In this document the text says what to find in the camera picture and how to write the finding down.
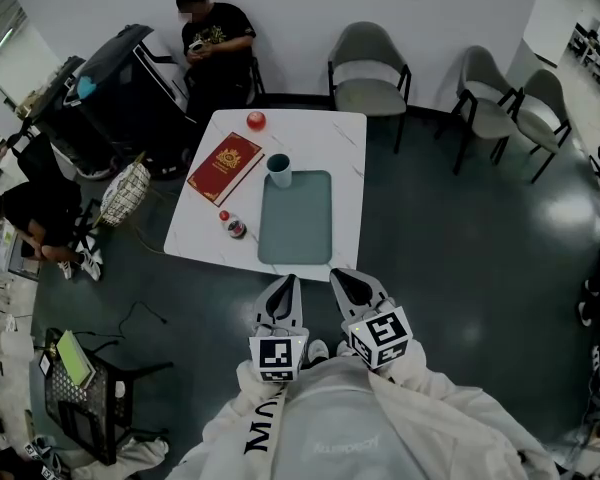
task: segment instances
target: seated man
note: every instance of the seated man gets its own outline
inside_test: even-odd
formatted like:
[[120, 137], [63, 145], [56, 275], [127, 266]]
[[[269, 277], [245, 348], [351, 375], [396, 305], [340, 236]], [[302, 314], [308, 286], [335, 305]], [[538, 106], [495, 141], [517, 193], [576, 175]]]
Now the seated man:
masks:
[[[245, 14], [231, 4], [176, 0], [187, 24], [182, 29], [187, 73], [187, 114], [204, 130], [222, 108], [244, 107], [249, 96], [251, 45], [256, 33]], [[191, 47], [202, 41], [199, 49]]]
[[42, 181], [22, 183], [0, 195], [0, 219], [6, 218], [22, 238], [23, 258], [58, 263], [66, 279], [71, 279], [71, 263], [75, 263], [97, 281], [100, 266], [91, 253], [67, 247], [74, 223], [71, 210], [80, 204], [80, 194], [72, 188], [68, 183], [63, 187]]

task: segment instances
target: green folder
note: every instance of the green folder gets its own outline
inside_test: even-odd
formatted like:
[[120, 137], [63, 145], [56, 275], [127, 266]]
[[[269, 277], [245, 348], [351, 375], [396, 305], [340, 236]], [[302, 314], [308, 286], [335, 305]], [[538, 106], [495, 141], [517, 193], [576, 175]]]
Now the green folder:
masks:
[[69, 374], [69, 377], [76, 386], [81, 386], [82, 383], [90, 376], [93, 367], [89, 360], [84, 355], [82, 347], [76, 340], [71, 331], [66, 331], [58, 345], [56, 346], [60, 353], [62, 363]]

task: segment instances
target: green tray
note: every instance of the green tray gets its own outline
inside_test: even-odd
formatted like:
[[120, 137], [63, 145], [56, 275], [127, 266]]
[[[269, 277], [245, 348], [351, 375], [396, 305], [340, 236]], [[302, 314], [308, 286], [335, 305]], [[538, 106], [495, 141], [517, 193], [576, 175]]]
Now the green tray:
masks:
[[289, 188], [264, 180], [258, 259], [270, 265], [331, 260], [331, 174], [294, 171]]

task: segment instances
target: ceiling light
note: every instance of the ceiling light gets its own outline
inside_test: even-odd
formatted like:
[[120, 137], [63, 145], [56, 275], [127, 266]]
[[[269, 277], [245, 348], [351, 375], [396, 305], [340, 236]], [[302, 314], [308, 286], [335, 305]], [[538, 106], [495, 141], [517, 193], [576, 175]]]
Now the ceiling light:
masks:
[[6, 42], [7, 42], [7, 39], [9, 39], [9, 37], [11, 36], [11, 34], [13, 34], [13, 29], [12, 29], [12, 28], [10, 28], [10, 29], [7, 31], [7, 33], [4, 35], [4, 37], [3, 37], [3, 38], [2, 38], [2, 40], [0, 41], [0, 48], [2, 47], [2, 45], [3, 45], [4, 43], [6, 43]]

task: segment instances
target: apple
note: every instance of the apple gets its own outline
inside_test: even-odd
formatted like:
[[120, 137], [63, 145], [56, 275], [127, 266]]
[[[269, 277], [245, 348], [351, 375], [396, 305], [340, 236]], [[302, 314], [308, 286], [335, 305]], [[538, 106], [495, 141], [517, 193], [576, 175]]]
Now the apple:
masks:
[[251, 112], [251, 114], [247, 116], [247, 126], [253, 131], [259, 132], [266, 124], [267, 118], [264, 117], [262, 112]]

